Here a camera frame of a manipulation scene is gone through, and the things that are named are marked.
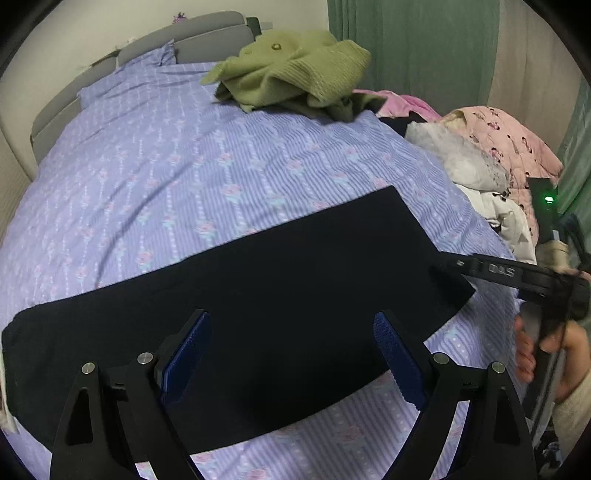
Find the black pants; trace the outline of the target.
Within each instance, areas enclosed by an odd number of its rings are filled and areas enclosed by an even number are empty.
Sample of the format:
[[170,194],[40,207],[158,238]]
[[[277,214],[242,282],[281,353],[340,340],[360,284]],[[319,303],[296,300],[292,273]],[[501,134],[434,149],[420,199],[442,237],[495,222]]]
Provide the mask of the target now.
[[190,315],[212,335],[170,410],[192,453],[293,424],[386,371],[374,317],[426,340],[473,296],[388,187],[75,297],[20,308],[2,333],[9,411],[51,446],[76,373],[155,350]]

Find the white grey garment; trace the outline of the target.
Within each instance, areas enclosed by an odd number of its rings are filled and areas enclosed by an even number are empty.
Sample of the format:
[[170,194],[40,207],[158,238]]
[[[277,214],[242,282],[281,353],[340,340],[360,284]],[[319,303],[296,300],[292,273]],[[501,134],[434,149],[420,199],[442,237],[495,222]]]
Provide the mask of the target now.
[[509,198],[509,176],[492,156],[439,123],[413,122],[406,139],[434,154],[472,207],[505,241],[516,260],[537,262],[523,209]]

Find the folded cream cloth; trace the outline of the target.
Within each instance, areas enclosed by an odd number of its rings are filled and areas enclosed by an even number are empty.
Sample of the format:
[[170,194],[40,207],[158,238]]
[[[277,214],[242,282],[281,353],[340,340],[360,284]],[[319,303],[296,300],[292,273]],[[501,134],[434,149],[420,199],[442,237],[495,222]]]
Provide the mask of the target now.
[[18,427],[7,404],[5,365],[2,352],[0,352],[0,424],[3,430],[18,433]]

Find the pink patterned jacket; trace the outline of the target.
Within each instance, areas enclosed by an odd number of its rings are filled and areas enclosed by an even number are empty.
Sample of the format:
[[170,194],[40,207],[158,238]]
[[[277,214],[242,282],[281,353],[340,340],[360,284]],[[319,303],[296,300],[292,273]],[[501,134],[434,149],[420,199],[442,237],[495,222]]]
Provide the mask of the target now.
[[563,164],[550,147],[508,113],[488,106],[456,109],[439,121],[493,157],[509,175],[509,198],[526,215],[532,240],[538,241],[528,179],[547,178],[557,184]]

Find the pink garment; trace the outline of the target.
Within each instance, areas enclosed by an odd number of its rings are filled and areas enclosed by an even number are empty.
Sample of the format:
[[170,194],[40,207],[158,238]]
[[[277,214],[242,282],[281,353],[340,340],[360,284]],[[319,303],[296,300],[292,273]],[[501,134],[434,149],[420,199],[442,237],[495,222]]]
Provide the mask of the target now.
[[356,89],[355,92],[376,95],[386,99],[379,112],[377,112],[378,117],[408,117],[411,112],[415,112],[428,122],[436,122],[442,119],[442,116],[426,101],[412,95],[399,95],[389,90]]

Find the beige curtain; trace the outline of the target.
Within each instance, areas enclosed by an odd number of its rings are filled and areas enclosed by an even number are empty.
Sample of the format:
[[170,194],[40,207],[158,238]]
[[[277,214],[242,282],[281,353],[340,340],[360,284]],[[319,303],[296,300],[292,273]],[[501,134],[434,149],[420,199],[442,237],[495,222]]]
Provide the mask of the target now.
[[523,1],[499,3],[490,106],[510,114],[556,151],[570,124],[581,80],[575,60],[542,17]]

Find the green curtain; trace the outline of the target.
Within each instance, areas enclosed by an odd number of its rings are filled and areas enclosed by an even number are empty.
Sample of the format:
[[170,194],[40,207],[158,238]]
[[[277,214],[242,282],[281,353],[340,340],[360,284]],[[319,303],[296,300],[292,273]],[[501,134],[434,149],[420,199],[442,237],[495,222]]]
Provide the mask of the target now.
[[372,55],[360,88],[419,97],[437,112],[488,103],[500,3],[329,1],[329,31]]

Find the olive green sweater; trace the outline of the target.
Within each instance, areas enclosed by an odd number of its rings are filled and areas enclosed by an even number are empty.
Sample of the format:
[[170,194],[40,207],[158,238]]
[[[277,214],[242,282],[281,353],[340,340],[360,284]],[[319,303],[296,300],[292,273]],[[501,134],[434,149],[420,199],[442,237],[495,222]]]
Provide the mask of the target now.
[[273,30],[214,65],[201,83],[215,84],[217,100],[235,101],[246,113],[280,107],[352,122],[384,103],[356,90],[369,65],[368,50],[352,40],[336,40],[327,30]]

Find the purple floral bed cover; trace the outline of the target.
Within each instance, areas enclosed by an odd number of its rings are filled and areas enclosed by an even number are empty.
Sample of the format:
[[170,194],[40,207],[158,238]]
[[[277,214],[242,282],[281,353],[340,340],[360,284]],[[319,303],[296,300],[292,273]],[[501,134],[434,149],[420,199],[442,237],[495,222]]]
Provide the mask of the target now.
[[[365,111],[322,125],[246,114],[201,85],[213,63],[121,67],[41,162],[1,247],[1,330],[20,311],[135,277],[242,236],[397,188],[440,250],[511,258],[440,161]],[[513,290],[476,294],[427,346],[514,368]],[[417,418],[390,374],[335,406],[192,455],[206,479],[378,479]]]

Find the purple floral pillow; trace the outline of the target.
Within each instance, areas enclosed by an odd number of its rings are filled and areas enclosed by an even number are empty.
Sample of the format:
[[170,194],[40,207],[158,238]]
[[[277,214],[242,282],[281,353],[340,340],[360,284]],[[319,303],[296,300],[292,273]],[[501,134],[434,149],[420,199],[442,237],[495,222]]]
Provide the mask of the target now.
[[136,74],[155,70],[158,67],[176,64],[174,41],[170,40],[162,46],[150,50],[117,67],[111,74],[101,78],[93,84],[82,88],[77,93],[82,109],[88,108],[96,100],[103,97],[110,90]]

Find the purple toy on headboard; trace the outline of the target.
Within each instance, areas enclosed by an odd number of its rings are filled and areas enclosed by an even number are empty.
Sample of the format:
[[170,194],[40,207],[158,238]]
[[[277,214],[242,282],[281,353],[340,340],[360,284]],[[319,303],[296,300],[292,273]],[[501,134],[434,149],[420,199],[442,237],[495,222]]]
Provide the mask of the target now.
[[186,19],[187,17],[185,16],[185,14],[183,12],[179,12],[177,15],[173,17],[173,23],[176,24]]

